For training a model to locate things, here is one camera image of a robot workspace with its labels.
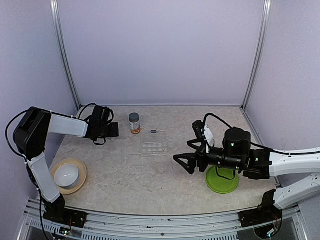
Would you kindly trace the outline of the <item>clear plastic pill organizer box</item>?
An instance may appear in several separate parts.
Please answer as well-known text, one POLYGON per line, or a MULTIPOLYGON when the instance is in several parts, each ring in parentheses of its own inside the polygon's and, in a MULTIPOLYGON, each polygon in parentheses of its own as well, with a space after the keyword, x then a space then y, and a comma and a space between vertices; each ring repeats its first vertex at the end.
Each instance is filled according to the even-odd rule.
POLYGON ((164 155, 168 153, 165 130, 142 130, 141 153, 144 155, 164 155))

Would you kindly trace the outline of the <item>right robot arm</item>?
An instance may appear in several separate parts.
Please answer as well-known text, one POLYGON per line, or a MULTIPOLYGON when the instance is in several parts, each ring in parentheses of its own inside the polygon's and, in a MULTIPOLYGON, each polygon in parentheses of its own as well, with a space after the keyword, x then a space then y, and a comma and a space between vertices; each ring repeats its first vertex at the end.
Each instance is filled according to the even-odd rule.
POLYGON ((239 184, 238 175, 251 180, 267 180, 284 175, 308 174, 287 187, 266 192, 256 210, 256 218, 266 222, 276 209, 283 210, 295 203, 320 193, 319 148, 279 151, 251 141, 251 134, 238 127, 226 124, 222 147, 215 146, 215 138, 206 124, 208 117, 225 121, 213 113, 192 124, 196 138, 187 145, 194 153, 176 154, 173 159, 190 175, 196 169, 206 173, 207 186, 219 194, 233 192, 239 184))

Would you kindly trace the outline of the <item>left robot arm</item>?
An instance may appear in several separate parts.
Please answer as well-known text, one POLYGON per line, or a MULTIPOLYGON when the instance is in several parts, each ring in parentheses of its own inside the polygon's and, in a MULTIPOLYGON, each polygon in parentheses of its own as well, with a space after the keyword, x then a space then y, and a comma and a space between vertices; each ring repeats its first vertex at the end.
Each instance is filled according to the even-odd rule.
POLYGON ((66 115, 35 106, 18 113, 5 127, 10 150, 24 161, 28 177, 37 188, 45 212, 63 223, 70 218, 65 199, 50 173, 47 145, 51 137, 73 136, 104 145, 120 135, 114 111, 96 103, 86 118, 66 115))

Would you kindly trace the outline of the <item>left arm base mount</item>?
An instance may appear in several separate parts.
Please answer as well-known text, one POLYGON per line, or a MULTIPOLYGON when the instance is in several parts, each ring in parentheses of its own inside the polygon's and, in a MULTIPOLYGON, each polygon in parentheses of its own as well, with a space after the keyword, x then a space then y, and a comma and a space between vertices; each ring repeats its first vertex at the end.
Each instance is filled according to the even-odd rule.
POLYGON ((87 213, 80 210, 66 208, 66 201, 62 194, 60 194, 54 202, 49 202, 42 196, 40 199, 44 203, 45 212, 43 217, 45 220, 68 225, 70 227, 84 228, 87 220, 87 213))

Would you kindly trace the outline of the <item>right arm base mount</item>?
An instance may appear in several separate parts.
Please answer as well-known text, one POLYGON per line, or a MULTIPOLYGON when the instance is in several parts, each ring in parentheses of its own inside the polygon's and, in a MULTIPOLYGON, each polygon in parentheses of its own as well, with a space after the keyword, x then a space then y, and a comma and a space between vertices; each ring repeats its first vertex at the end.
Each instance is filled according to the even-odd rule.
POLYGON ((242 228, 282 219, 283 211, 275 206, 275 192, 275 189, 265 192, 260 205, 254 209, 243 210, 238 213, 242 228))

